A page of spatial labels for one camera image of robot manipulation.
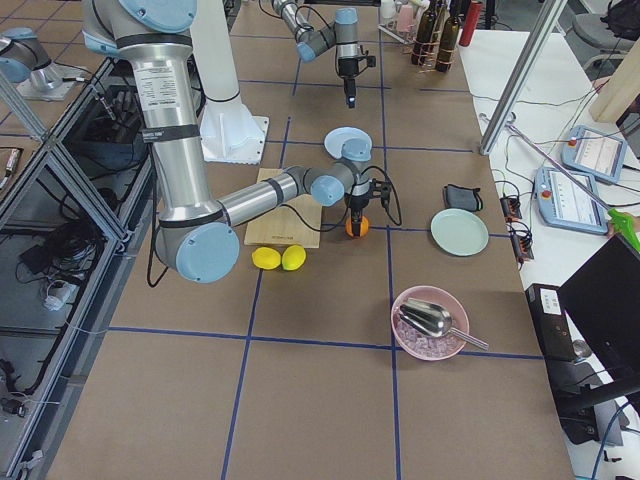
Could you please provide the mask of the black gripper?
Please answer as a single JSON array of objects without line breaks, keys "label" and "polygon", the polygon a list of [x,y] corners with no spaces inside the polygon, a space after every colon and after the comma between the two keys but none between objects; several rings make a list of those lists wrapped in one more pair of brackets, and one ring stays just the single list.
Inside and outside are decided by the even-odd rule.
[{"label": "black gripper", "polygon": [[360,75],[360,63],[364,61],[364,69],[376,66],[376,57],[373,55],[358,55],[355,57],[339,57],[337,60],[337,75],[343,80],[345,102],[348,108],[356,106],[356,81]]},{"label": "black gripper", "polygon": [[345,195],[345,203],[349,209],[352,236],[361,235],[363,211],[372,198],[372,182],[370,178],[361,179]]}]

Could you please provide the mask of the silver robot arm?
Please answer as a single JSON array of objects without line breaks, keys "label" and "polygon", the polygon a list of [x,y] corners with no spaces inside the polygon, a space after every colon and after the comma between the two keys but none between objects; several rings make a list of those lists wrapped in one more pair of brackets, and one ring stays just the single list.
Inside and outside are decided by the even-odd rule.
[{"label": "silver robot arm", "polygon": [[206,163],[259,160],[267,129],[242,102],[221,2],[86,1],[83,15],[86,46],[132,67],[164,200],[152,243],[166,266],[198,283],[224,277],[239,255],[235,227],[303,194],[360,216],[373,189],[361,134],[339,137],[328,168],[294,166],[212,195]]},{"label": "silver robot arm", "polygon": [[[314,28],[301,13],[303,8],[313,10],[311,4],[340,5],[335,19],[324,27]],[[296,41],[300,60],[308,63],[335,48],[335,70],[343,80],[348,108],[356,106],[356,78],[366,69],[376,66],[376,57],[359,43],[358,13],[356,6],[379,7],[380,1],[271,1],[272,9],[282,19]]]}]

